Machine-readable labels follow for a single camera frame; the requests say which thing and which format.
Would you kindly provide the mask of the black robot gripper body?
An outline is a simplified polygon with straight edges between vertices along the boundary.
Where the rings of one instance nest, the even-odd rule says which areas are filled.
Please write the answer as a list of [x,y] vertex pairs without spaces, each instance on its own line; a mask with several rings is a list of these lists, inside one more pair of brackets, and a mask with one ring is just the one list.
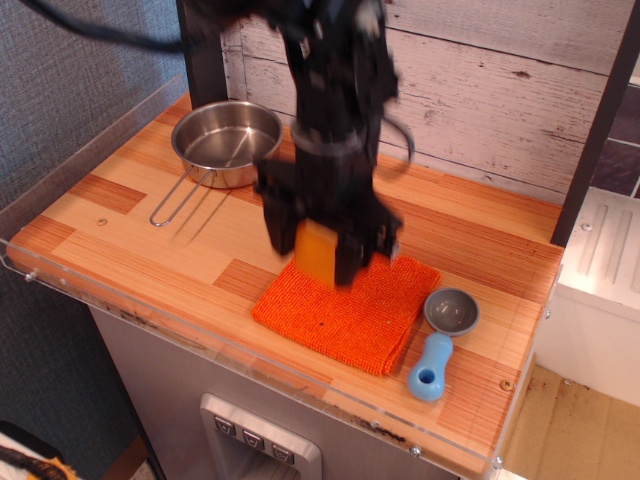
[[367,239],[373,254],[392,259],[399,252],[402,221],[373,190],[376,160],[357,135],[341,142],[322,142],[305,134],[293,136],[292,161],[272,157],[256,163],[256,191],[295,196],[305,218],[338,233]]

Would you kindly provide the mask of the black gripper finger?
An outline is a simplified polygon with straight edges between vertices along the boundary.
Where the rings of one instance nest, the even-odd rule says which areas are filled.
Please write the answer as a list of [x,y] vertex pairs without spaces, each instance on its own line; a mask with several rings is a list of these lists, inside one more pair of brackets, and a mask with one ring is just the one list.
[[273,249],[281,256],[295,247],[298,224],[305,218],[304,207],[295,196],[263,195],[263,213]]
[[372,244],[351,233],[340,233],[335,250],[334,281],[339,287],[350,286],[355,276],[367,268],[373,255]]

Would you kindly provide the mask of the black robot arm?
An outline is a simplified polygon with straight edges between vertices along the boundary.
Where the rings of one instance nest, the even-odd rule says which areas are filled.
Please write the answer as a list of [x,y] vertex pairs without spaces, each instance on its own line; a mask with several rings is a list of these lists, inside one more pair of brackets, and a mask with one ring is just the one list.
[[294,161],[259,160],[256,191],[273,248],[301,252],[303,225],[333,234],[328,280],[350,285],[376,253],[393,257],[401,220],[376,196],[385,103],[398,78],[380,1],[221,1],[229,23],[251,14],[283,38],[296,89]]

